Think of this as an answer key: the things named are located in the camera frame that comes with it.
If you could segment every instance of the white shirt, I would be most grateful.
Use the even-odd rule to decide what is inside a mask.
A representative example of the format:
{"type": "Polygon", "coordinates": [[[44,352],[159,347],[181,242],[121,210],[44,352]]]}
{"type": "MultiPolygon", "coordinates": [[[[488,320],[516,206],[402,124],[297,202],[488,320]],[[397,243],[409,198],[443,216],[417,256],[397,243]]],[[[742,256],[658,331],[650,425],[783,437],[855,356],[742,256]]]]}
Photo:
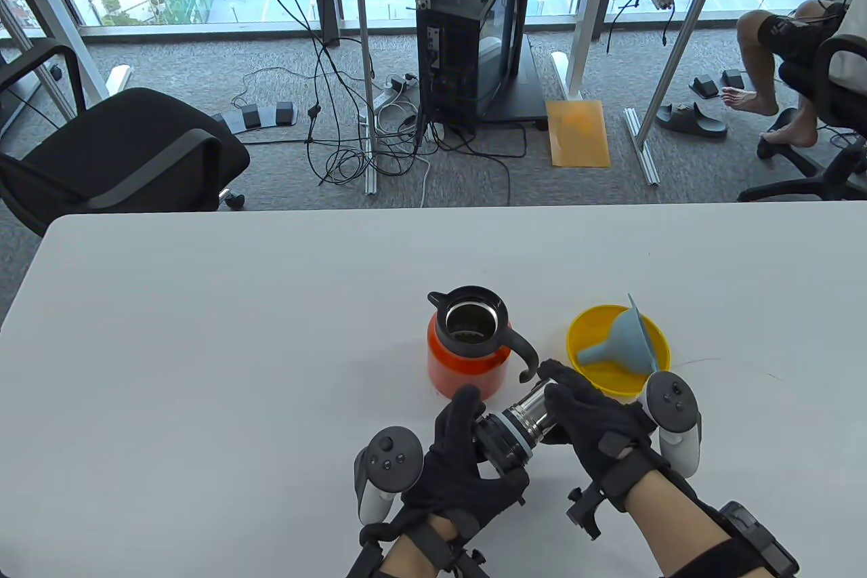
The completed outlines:
{"type": "MultiPolygon", "coordinates": [[[[852,0],[837,33],[851,33],[867,39],[867,0],[852,0]]],[[[859,55],[848,51],[834,54],[828,75],[837,85],[867,95],[867,60],[859,55]]]]}

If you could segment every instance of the hand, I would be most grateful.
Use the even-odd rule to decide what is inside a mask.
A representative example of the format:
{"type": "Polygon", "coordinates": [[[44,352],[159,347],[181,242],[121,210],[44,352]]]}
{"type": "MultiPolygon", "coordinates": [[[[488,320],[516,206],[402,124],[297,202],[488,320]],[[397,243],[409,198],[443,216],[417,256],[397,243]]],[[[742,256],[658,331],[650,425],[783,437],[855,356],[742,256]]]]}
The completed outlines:
{"type": "Polygon", "coordinates": [[[624,405],[603,395],[581,373],[552,358],[540,365],[538,376],[557,382],[545,388],[545,408],[557,420],[557,426],[542,442],[546,445],[570,442],[594,481],[600,481],[617,462],[599,450],[599,441],[605,433],[620,433],[633,446],[650,448],[650,434],[656,424],[638,402],[624,405]]]}
{"type": "Polygon", "coordinates": [[[523,468],[502,478],[479,476],[473,426],[483,413],[479,389],[469,385],[458,389],[436,418],[433,445],[425,455],[421,478],[403,493],[405,508],[396,520],[407,509],[446,517],[467,539],[521,497],[530,483],[523,468]],[[474,520],[474,526],[465,525],[466,516],[474,520]]]}

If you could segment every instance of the thermos handle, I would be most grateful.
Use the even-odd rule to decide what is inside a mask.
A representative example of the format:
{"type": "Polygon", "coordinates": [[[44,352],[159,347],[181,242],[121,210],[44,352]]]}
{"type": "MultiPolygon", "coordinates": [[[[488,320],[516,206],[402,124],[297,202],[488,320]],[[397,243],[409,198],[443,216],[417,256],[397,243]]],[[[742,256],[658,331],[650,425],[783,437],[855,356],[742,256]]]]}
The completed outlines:
{"type": "Polygon", "coordinates": [[[518,377],[521,384],[526,384],[533,379],[536,376],[536,371],[539,370],[539,355],[536,349],[527,342],[527,339],[524,339],[523,336],[511,329],[511,327],[507,327],[503,331],[503,345],[517,352],[517,355],[524,359],[524,362],[527,364],[527,369],[521,371],[518,377]]]}

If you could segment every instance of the black office chair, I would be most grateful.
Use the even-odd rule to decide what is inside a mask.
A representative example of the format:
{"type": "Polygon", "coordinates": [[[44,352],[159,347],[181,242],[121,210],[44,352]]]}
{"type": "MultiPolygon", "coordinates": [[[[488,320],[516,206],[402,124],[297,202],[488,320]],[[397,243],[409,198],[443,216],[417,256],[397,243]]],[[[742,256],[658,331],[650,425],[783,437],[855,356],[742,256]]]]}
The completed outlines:
{"type": "Polygon", "coordinates": [[[0,198],[35,234],[69,213],[199,212],[242,194],[226,185],[250,164],[226,125],[146,88],[90,109],[75,53],[44,39],[0,70],[0,92],[52,56],[66,58],[78,114],[22,160],[0,154],[0,198]]]}
{"type": "MultiPolygon", "coordinates": [[[[828,79],[830,58],[838,51],[851,51],[867,58],[867,40],[849,34],[827,39],[818,48],[813,67],[783,63],[780,78],[816,105],[818,117],[829,126],[852,129],[858,133],[854,142],[837,154],[827,168],[822,167],[802,150],[788,144],[771,144],[759,140],[756,156],[768,160],[777,154],[786,157],[806,178],[772,182],[744,190],[738,201],[758,201],[784,194],[814,194],[823,201],[864,201],[867,190],[849,182],[849,175],[867,171],[864,141],[867,138],[867,97],[833,83],[828,79]]],[[[777,120],[783,126],[794,117],[795,109],[786,109],[777,120]]]]}

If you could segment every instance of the black computer tower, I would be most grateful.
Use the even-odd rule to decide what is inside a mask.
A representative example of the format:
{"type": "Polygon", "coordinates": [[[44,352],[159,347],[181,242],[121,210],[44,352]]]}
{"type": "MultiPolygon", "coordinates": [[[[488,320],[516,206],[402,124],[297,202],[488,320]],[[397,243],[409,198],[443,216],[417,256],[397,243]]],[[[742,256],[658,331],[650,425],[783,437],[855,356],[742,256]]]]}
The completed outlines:
{"type": "Polygon", "coordinates": [[[417,24],[425,116],[473,129],[509,73],[515,0],[431,0],[417,24]]]}

